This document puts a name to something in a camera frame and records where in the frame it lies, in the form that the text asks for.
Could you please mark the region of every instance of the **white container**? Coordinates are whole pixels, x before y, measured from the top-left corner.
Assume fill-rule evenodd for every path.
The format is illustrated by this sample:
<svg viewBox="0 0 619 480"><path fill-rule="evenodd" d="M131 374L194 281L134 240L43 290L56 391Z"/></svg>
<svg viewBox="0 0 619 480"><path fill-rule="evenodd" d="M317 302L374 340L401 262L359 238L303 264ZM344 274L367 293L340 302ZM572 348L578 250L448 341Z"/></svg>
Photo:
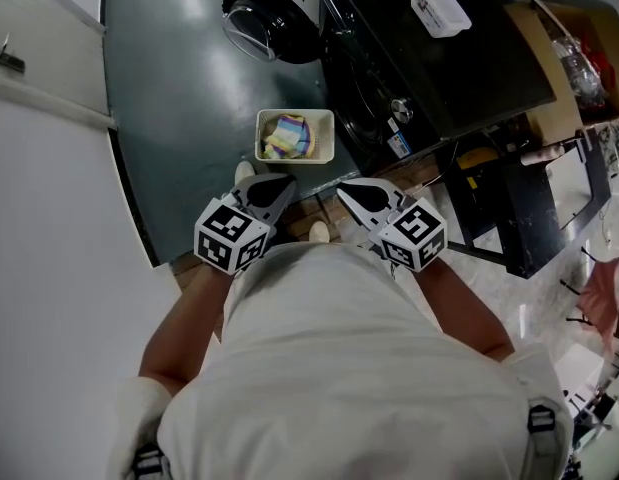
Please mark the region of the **white container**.
<svg viewBox="0 0 619 480"><path fill-rule="evenodd" d="M458 0L411 0L411 8L432 37L452 37L471 28L471 20Z"/></svg>
<svg viewBox="0 0 619 480"><path fill-rule="evenodd" d="M304 117L316 135L316 145L310 157L266 158L263 140L273 133L283 114ZM331 110L313 108L264 109L256 118L256 160L268 164L326 164L333 160L336 140L335 121Z"/></svg>

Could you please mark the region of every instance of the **white shoe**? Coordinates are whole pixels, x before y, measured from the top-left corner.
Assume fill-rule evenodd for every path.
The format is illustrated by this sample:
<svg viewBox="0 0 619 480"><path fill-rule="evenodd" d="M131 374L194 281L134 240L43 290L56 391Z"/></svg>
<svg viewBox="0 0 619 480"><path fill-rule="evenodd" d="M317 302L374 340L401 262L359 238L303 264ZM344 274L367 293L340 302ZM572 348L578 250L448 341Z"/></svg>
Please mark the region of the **white shoe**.
<svg viewBox="0 0 619 480"><path fill-rule="evenodd" d="M314 222L309 230L309 241L328 244L330 239L331 236L329 235L329 228L327 225L321 220Z"/></svg>
<svg viewBox="0 0 619 480"><path fill-rule="evenodd" d="M253 165L251 165L246 160L243 160L238 164L238 167L236 167L236 174L233 177L234 186L240 183L245 178L248 178L249 176L254 176L255 174L256 170L253 168Z"/></svg>

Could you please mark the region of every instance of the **tiled floor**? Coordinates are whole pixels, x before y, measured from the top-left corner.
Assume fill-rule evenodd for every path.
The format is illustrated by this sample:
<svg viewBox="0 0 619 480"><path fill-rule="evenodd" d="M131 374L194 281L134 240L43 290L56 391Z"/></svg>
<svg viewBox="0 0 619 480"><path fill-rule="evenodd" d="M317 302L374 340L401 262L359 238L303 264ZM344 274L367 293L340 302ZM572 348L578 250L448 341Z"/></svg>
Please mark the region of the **tiled floor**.
<svg viewBox="0 0 619 480"><path fill-rule="evenodd" d="M435 165L422 162L389 173L387 177L406 192L413 194L419 190L421 183L432 179L436 173ZM529 280L508 274L500 265L449 250L443 252L443 259L498 315L515 344L543 342L549 347L554 360L560 358L573 342L581 343L602 354L603 347L597 334L583 330L578 323L565 321L568 315L575 312L576 296L561 286L559 280L564 279L576 287L584 284L593 262L580 252L582 246L599 260L619 256L619 176L613 179L611 184L611 202L600 214L604 215L604 220L593 219L570 246ZM444 184L427 187L418 192L418 197L425 197L433 203L448 221L450 238L462 241L458 221ZM332 240L356 245L366 241L367 233L329 193L292 205L282 220L291 234L300 240L306 240L311 224L318 219L329 223ZM497 231L493 230L482 236L476 241L476 245L499 250ZM181 267L183 272L176 276L181 287L184 288L189 283L197 270L197 264L194 259L193 263L188 265L194 268ZM423 313L432 317L431 310L411 274L406 269L399 268L396 279ZM619 273L616 284L619 297Z"/></svg>

